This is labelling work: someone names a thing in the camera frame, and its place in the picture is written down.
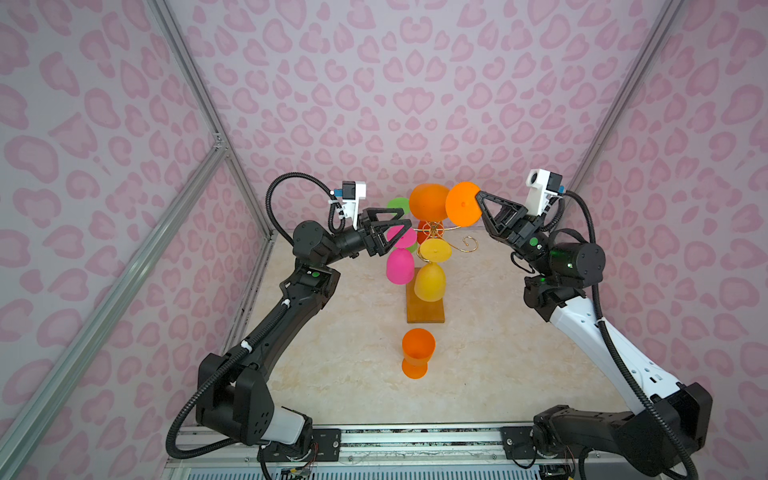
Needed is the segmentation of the orange front wine glass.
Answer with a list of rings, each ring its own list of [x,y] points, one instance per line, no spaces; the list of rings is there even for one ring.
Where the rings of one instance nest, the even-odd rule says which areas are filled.
[[[423,222],[443,222],[470,227],[481,218],[476,200],[480,188],[472,182],[461,182],[449,189],[439,184],[418,185],[409,197],[411,213]]]

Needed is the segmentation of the orange wine glass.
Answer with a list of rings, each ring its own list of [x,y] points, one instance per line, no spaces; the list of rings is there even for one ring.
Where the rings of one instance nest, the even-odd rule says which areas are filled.
[[[404,335],[401,346],[404,355],[401,364],[403,373],[410,379],[423,378],[436,349],[434,336],[422,328],[412,329]]]
[[[418,185],[409,197],[411,213],[423,222],[443,222],[470,227],[481,218],[476,200],[480,188],[472,182],[461,182],[449,189],[439,184]]]

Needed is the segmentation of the yellow wine glass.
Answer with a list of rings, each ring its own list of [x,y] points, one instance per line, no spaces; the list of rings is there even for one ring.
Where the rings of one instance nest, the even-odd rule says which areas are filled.
[[[452,256],[452,247],[443,239],[426,239],[419,247],[418,254],[425,265],[415,278],[414,293],[425,302],[441,300],[446,290],[446,274],[441,266]]]

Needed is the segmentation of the orange back wine glass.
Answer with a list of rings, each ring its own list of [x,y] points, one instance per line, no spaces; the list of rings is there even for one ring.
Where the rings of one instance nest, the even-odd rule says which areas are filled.
[[[434,336],[422,328],[412,329],[404,335],[401,346],[404,355],[401,364],[403,373],[410,379],[423,378],[436,349]]]

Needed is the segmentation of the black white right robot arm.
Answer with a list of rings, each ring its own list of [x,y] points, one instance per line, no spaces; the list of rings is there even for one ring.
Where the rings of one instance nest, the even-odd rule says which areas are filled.
[[[692,455],[705,445],[712,396],[665,371],[605,317],[599,284],[606,255],[583,198],[572,191],[565,195],[581,209],[585,234],[547,226],[543,216],[511,200],[484,191],[475,196],[489,236],[511,247],[513,261],[527,264],[525,304],[573,341],[627,405],[614,413],[551,407],[533,419],[533,447],[544,456],[570,446],[580,448],[582,457],[613,453],[649,477],[696,479]],[[569,241],[558,241],[560,233]]]

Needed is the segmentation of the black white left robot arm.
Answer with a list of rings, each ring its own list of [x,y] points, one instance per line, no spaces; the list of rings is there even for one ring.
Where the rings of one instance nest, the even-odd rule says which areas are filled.
[[[308,455],[312,420],[275,405],[268,388],[272,370],[300,330],[334,295],[341,274],[333,263],[362,252],[385,256],[410,226],[400,208],[367,208],[356,225],[338,233],[316,221],[300,223],[293,232],[294,270],[280,284],[280,300],[238,345],[223,355],[208,355],[199,365],[197,390],[169,428],[167,454],[185,460],[240,443],[277,447],[290,458]],[[180,448],[177,439],[189,415],[222,434],[222,440]]]

